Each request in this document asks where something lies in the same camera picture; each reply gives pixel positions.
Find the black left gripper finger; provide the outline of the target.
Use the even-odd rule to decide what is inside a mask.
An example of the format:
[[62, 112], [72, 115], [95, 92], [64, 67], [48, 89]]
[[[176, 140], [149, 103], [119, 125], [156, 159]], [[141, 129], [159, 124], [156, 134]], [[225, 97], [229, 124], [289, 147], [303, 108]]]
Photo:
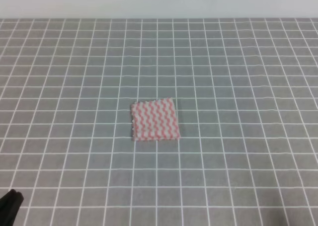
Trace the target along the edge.
[[0, 199], [0, 226], [13, 226], [24, 197], [11, 189]]

